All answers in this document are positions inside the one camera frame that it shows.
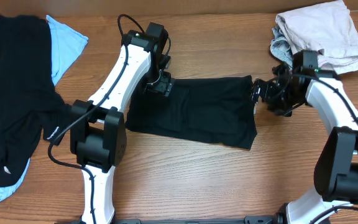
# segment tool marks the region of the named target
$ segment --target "white cloth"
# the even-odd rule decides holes
[[[317,50],[321,68],[338,74],[358,70],[358,33],[342,0],[280,13],[276,23],[293,54]]]

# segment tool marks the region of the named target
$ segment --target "folded black cloth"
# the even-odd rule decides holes
[[[34,16],[0,16],[0,187],[16,184],[41,130],[52,141],[70,122],[50,76],[50,29]]]
[[[126,128],[250,149],[257,131],[252,77],[175,80],[168,99],[135,92]]]

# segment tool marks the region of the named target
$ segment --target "black garment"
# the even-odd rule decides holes
[[[175,80],[168,100],[134,93],[131,131],[250,149],[256,137],[252,77]]]
[[[51,49],[45,20],[0,16],[0,187],[19,180],[42,127],[52,141],[70,122],[52,83]]]

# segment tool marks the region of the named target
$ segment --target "wooden floor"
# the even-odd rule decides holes
[[[274,14],[135,17],[143,27],[163,24],[172,38],[174,78],[269,79],[278,65],[269,54]],[[352,13],[358,31],[358,12]],[[120,35],[116,17],[58,18],[89,37],[81,57],[57,85],[72,104],[87,100],[116,63]],[[129,22],[125,30],[133,29]],[[342,76],[358,108],[358,72]],[[327,140],[317,111],[301,107],[293,117],[276,117],[257,106],[258,136],[251,151],[127,131],[128,145],[114,177],[117,218],[143,220],[243,218],[269,215],[313,186],[313,170]],[[54,149],[75,162],[69,134]],[[80,171],[49,160],[41,141],[18,191],[0,203],[0,223],[53,223],[83,213]],[[358,213],[340,211],[333,223],[358,223]]]

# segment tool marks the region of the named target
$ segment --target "white leg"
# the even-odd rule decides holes
[[[97,224],[110,224],[114,216],[112,205],[112,181],[115,167],[112,166],[109,172],[103,173],[101,169],[93,166],[85,166],[94,176],[93,207]],[[86,224],[93,224],[91,214],[91,181],[87,172],[82,171],[85,181],[85,208],[81,220]]]
[[[351,203],[343,201],[324,202],[323,198],[317,193],[316,189],[312,187],[309,191],[307,191],[307,193],[302,195],[301,198],[287,205],[287,222],[288,224],[309,224],[312,219],[316,218],[321,213],[332,208],[333,206],[338,205],[352,206]],[[333,213],[334,212],[331,212],[321,218],[318,222],[316,222],[316,224],[323,221]]]

